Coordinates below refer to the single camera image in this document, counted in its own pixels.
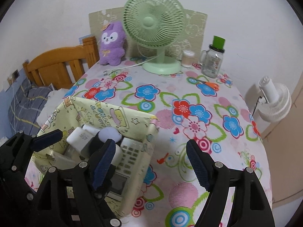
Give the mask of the white square charger cube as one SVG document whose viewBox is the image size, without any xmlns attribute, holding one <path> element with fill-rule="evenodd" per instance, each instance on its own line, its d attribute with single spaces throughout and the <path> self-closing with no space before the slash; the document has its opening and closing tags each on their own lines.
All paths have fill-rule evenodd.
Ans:
<svg viewBox="0 0 303 227">
<path fill-rule="evenodd" d="M 84 124 L 82 129 L 87 131 L 88 133 L 92 134 L 93 136 L 96 136 L 99 133 L 99 131 L 101 130 L 99 128 L 90 126 L 88 124 Z"/>
</svg>

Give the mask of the white oval earbud case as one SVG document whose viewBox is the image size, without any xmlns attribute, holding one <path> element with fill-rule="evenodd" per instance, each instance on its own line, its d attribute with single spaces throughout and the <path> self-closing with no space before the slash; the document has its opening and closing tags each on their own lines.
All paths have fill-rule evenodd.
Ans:
<svg viewBox="0 0 303 227">
<path fill-rule="evenodd" d="M 122 157 L 123 157 L 122 149 L 118 145 L 116 145 L 115 154 L 113 156 L 111 164 L 114 166 L 118 166 L 119 163 L 122 161 Z"/>
</svg>

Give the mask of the white remote control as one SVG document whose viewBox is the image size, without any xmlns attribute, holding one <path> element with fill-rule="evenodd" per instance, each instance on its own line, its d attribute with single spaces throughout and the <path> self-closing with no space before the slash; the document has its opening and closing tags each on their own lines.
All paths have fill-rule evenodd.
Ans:
<svg viewBox="0 0 303 227">
<path fill-rule="evenodd" d="M 108 197 L 118 202 L 125 200 L 135 191 L 135 177 L 139 175 L 143 144 L 139 141 L 124 137 L 120 148 L 122 157 L 116 166 Z"/>
</svg>

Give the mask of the white 45W charger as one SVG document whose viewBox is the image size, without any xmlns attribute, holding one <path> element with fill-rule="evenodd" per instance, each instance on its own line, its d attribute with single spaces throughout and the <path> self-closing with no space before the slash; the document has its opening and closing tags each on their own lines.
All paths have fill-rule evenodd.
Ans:
<svg viewBox="0 0 303 227">
<path fill-rule="evenodd" d="M 67 142 L 84 158 L 89 158 L 89 142 L 94 138 L 94 136 L 83 130 L 81 127 L 77 127 L 74 131 L 67 137 Z"/>
</svg>

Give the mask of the blue plaid bedding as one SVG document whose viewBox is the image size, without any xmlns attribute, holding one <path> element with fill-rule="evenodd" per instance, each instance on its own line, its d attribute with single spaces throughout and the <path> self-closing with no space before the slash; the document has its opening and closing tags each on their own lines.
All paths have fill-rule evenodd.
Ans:
<svg viewBox="0 0 303 227">
<path fill-rule="evenodd" d="M 23 131 L 27 135 L 36 135 L 40 130 L 37 118 L 48 95 L 52 91 L 50 87 L 38 87 L 29 79 L 24 79 L 8 109 L 8 119 L 12 134 Z"/>
</svg>

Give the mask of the small grey round ball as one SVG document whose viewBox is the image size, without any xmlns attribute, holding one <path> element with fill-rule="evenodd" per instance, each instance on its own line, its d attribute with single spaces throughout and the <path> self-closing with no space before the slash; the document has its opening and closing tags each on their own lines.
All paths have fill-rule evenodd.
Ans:
<svg viewBox="0 0 303 227">
<path fill-rule="evenodd" d="M 117 143 L 122 139 L 122 135 L 115 127 L 105 127 L 98 132 L 98 138 L 101 142 L 111 139 Z"/>
</svg>

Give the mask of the purple plush toy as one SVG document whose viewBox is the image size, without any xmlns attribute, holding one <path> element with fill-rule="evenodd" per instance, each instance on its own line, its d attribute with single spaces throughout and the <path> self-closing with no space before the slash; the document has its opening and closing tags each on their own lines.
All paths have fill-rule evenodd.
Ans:
<svg viewBox="0 0 303 227">
<path fill-rule="evenodd" d="M 118 66 L 125 55 L 126 33 L 120 21 L 106 24 L 101 30 L 99 64 Z"/>
</svg>

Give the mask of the yellow cartoon fabric box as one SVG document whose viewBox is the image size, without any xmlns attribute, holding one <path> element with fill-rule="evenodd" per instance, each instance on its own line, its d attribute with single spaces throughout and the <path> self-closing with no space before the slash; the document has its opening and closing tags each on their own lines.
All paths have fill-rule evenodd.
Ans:
<svg viewBox="0 0 303 227">
<path fill-rule="evenodd" d="M 72 96 L 65 98 L 38 132 L 39 136 L 56 129 L 63 132 L 61 141 L 40 152 L 33 153 L 32 159 L 42 173 L 46 173 L 46 170 L 54 164 L 50 159 L 51 152 L 63 155 L 69 145 L 67 137 L 74 129 L 82 127 L 84 124 L 99 129 L 115 127 L 123 138 L 133 139 L 143 144 L 139 175 L 135 177 L 135 191 L 130 193 L 122 202 L 118 202 L 108 196 L 106 197 L 106 201 L 109 203 L 111 209 L 118 216 L 124 217 L 133 210 L 141 192 L 145 175 L 149 169 L 155 148 L 154 141 L 159 131 L 157 118 L 148 113 L 110 103 Z"/>
</svg>

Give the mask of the orange handled scissors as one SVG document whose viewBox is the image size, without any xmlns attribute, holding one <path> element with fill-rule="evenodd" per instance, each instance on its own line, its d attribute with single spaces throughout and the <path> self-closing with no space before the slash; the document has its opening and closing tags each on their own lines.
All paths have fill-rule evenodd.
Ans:
<svg viewBox="0 0 303 227">
<path fill-rule="evenodd" d="M 209 86 L 210 88 L 212 88 L 215 91 L 219 91 L 219 85 L 215 84 L 214 82 L 206 82 L 206 81 L 199 80 L 199 79 L 196 79 L 196 81 Z"/>
</svg>

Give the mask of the white standing fan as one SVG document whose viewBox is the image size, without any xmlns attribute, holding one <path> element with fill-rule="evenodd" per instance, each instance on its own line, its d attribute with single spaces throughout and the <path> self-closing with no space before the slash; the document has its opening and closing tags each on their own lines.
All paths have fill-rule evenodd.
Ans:
<svg viewBox="0 0 303 227">
<path fill-rule="evenodd" d="M 267 75 L 258 82 L 261 98 L 257 101 L 256 110 L 261 119 L 269 123 L 284 119 L 291 109 L 291 94 L 286 85 L 274 83 Z"/>
</svg>

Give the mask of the white cloth on bed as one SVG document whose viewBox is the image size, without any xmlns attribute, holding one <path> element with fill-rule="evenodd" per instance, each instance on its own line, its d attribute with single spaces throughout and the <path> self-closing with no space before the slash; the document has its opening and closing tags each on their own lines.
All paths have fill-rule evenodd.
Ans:
<svg viewBox="0 0 303 227">
<path fill-rule="evenodd" d="M 63 101 L 63 97 L 68 92 L 68 89 L 53 90 L 48 94 L 48 100 L 46 101 L 40 115 L 37 117 L 37 124 L 42 127 L 48 117 Z"/>
</svg>

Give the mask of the cotton swab container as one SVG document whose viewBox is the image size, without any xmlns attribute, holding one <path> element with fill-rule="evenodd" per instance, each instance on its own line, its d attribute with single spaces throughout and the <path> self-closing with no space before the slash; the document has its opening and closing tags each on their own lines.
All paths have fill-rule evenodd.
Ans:
<svg viewBox="0 0 303 227">
<path fill-rule="evenodd" d="M 195 53 L 191 50 L 183 50 L 181 65 L 186 68 L 190 68 L 194 62 Z"/>
</svg>

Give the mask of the green desk fan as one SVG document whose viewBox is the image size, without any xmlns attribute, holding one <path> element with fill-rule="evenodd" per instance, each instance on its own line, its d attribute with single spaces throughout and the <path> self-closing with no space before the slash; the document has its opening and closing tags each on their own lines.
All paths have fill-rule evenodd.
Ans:
<svg viewBox="0 0 303 227">
<path fill-rule="evenodd" d="M 181 63 L 165 55 L 184 29 L 184 9 L 178 0 L 128 0 L 124 5 L 123 28 L 137 45 L 157 51 L 142 63 L 145 71 L 176 74 Z"/>
</svg>

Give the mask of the black oval case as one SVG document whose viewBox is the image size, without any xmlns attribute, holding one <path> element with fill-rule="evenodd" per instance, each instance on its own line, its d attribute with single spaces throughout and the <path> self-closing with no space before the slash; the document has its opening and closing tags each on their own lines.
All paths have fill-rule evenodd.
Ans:
<svg viewBox="0 0 303 227">
<path fill-rule="evenodd" d="M 101 149 L 101 147 L 104 145 L 104 142 L 102 142 L 99 139 L 98 134 L 96 136 L 94 136 L 88 143 L 88 154 L 89 157 L 92 156 L 92 154 L 94 154 L 94 152 L 98 151 L 99 149 Z"/>
</svg>

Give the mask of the glass jar mug green lid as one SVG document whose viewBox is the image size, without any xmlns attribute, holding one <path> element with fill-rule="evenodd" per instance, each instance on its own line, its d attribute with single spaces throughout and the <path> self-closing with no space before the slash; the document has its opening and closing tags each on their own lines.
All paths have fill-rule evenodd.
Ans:
<svg viewBox="0 0 303 227">
<path fill-rule="evenodd" d="M 202 66 L 202 73 L 212 79 L 217 77 L 221 68 L 225 41 L 222 37 L 214 36 L 209 49 L 203 50 L 200 54 L 199 63 Z"/>
</svg>

